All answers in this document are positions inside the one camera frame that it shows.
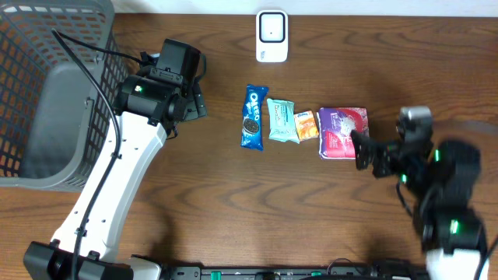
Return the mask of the blue Oreo cookie pack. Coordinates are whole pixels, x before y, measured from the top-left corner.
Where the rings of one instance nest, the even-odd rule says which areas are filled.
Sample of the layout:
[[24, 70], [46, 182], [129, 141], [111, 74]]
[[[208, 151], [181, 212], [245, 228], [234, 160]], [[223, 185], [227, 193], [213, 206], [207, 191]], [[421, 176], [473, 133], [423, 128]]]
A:
[[262, 141], [262, 104], [268, 93], [268, 87], [248, 84], [242, 109], [242, 131], [240, 146], [246, 149], [263, 151]]

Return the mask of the teal wet wipes pack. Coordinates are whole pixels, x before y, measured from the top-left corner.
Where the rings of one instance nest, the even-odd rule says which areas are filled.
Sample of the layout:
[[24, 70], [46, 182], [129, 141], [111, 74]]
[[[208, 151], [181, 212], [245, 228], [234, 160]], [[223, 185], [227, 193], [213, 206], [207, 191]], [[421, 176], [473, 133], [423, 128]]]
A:
[[278, 142], [300, 143], [294, 120], [294, 102], [267, 99], [270, 132], [269, 138]]

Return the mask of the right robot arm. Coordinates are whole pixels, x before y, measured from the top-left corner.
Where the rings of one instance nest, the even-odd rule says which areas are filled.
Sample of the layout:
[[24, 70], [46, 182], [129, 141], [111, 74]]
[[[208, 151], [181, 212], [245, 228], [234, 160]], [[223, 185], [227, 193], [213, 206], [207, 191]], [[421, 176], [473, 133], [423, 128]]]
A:
[[400, 117], [397, 131], [397, 140], [378, 142], [353, 130], [356, 168], [371, 166], [376, 178], [397, 176], [416, 197], [405, 210], [432, 279], [484, 278], [490, 254], [486, 230], [469, 205], [481, 171], [480, 151], [456, 139], [435, 147], [431, 117]]

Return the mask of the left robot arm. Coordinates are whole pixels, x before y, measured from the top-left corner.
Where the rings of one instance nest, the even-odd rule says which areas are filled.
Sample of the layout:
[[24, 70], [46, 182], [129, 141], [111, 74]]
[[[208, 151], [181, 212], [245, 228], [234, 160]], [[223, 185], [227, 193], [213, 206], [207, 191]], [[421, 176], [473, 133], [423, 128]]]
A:
[[32, 242], [23, 264], [33, 279], [159, 279], [161, 263], [133, 255], [117, 262], [139, 185], [177, 125], [207, 114], [200, 81], [205, 55], [166, 39], [157, 58], [117, 86], [110, 127], [78, 201], [50, 243]]

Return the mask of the pink purple floral packet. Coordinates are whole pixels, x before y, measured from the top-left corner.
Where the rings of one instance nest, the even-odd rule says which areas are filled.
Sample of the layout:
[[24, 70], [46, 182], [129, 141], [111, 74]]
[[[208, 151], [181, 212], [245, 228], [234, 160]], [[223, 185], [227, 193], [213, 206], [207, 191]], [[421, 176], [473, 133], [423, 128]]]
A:
[[317, 112], [322, 159], [355, 159], [351, 132], [369, 135], [367, 110], [363, 107], [322, 107]]

